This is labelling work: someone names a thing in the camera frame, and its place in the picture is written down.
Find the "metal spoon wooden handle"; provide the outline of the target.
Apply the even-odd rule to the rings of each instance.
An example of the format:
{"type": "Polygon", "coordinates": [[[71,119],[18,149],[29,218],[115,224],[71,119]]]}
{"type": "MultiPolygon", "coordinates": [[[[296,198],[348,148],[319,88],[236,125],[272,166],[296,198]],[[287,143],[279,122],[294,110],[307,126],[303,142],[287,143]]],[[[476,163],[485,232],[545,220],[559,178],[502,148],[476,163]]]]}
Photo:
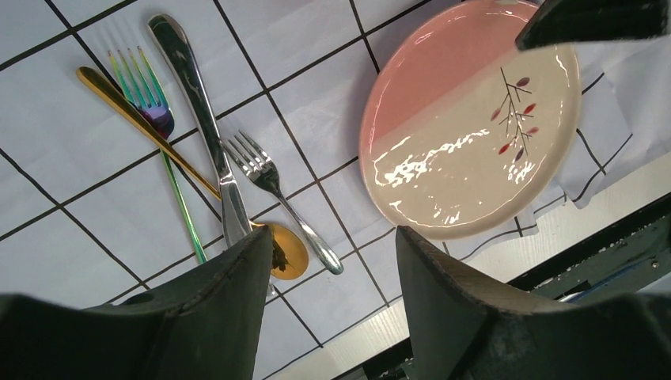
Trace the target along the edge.
{"type": "MultiPolygon", "coordinates": [[[[219,197],[219,191],[212,184],[208,183],[187,160],[172,148],[166,139],[163,139],[152,128],[135,106],[124,97],[122,91],[117,90],[111,82],[93,68],[81,66],[76,70],[76,75],[85,86],[155,143],[162,153],[166,153],[173,162],[191,174],[210,193],[219,197]]],[[[284,226],[270,223],[269,227],[275,239],[271,274],[283,280],[298,278],[308,267],[309,256],[307,248],[298,236],[284,226]]]]}

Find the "iridescent rainbow fork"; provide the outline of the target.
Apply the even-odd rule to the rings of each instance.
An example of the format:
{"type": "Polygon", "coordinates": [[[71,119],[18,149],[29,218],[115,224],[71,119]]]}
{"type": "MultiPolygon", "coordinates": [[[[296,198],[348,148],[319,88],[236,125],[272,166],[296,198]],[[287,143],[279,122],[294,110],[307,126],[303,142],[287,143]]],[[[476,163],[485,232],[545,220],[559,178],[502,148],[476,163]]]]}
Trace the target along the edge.
{"type": "MultiPolygon", "coordinates": [[[[108,51],[108,58],[124,97],[135,106],[163,139],[168,139],[175,126],[172,109],[143,50],[137,47],[135,51],[128,49],[127,53],[123,53],[121,50],[108,51]]],[[[196,260],[203,264],[207,261],[207,255],[204,252],[176,179],[176,174],[173,171],[172,159],[166,153],[163,153],[162,157],[166,175],[195,250],[196,260]]]]}

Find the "cream pink branch plate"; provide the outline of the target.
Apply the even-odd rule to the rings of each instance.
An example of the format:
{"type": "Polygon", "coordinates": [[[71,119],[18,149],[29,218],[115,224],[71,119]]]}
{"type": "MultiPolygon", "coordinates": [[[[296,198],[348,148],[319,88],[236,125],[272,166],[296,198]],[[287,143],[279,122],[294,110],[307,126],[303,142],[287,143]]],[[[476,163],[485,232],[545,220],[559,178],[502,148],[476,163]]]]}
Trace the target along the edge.
{"type": "Polygon", "coordinates": [[[377,77],[363,113],[366,190],[392,224],[472,236],[516,216],[562,165],[582,84],[568,44],[520,51],[539,6],[465,1],[420,25],[377,77]]]}

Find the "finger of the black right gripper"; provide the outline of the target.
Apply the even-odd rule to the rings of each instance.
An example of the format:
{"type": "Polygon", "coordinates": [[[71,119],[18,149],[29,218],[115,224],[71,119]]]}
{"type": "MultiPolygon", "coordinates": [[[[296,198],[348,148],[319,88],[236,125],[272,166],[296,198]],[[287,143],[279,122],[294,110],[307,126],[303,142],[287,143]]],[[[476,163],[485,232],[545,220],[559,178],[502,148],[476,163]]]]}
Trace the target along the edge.
{"type": "Polygon", "coordinates": [[[651,40],[670,34],[669,0],[551,0],[515,38],[519,51],[555,44],[651,40]]]}

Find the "silver metal fork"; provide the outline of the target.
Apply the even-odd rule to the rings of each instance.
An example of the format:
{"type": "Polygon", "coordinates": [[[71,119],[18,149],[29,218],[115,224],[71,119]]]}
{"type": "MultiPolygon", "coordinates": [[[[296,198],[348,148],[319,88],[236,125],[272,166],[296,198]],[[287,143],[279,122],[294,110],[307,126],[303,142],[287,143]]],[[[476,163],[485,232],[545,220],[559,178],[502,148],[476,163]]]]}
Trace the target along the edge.
{"type": "Polygon", "coordinates": [[[330,245],[305,222],[283,195],[279,171],[265,149],[243,131],[235,134],[233,139],[221,142],[221,145],[256,187],[272,194],[285,207],[323,266],[334,275],[343,274],[344,266],[330,245]]]}

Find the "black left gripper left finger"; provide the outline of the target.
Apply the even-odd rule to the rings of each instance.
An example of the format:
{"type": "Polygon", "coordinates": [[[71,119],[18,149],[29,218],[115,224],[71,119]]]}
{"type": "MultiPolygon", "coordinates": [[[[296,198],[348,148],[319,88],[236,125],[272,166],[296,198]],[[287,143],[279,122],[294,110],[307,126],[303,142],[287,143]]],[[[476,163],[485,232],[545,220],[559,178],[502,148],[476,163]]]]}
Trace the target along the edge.
{"type": "Polygon", "coordinates": [[[250,379],[271,271],[266,227],[119,304],[1,297],[4,379],[250,379]]]}

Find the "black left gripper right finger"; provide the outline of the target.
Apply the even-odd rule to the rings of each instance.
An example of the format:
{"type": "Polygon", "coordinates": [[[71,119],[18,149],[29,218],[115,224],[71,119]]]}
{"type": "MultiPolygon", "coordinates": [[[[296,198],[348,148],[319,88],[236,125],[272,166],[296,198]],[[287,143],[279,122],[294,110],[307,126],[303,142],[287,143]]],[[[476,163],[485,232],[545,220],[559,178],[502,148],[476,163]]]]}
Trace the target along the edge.
{"type": "Polygon", "coordinates": [[[575,305],[519,290],[396,230],[420,379],[667,379],[670,298],[575,305]]]}

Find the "metal cutlery piece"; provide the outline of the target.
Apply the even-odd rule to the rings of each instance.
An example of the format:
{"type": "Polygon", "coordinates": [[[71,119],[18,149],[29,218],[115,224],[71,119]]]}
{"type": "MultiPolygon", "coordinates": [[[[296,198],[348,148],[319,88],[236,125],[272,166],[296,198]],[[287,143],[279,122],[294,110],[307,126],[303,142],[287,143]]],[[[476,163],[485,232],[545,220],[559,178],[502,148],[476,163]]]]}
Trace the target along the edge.
{"type": "Polygon", "coordinates": [[[223,237],[226,246],[230,248],[252,232],[252,224],[223,149],[195,53],[183,28],[168,14],[152,16],[148,20],[148,28],[180,82],[210,155],[217,178],[216,194],[221,203],[223,237]]]}

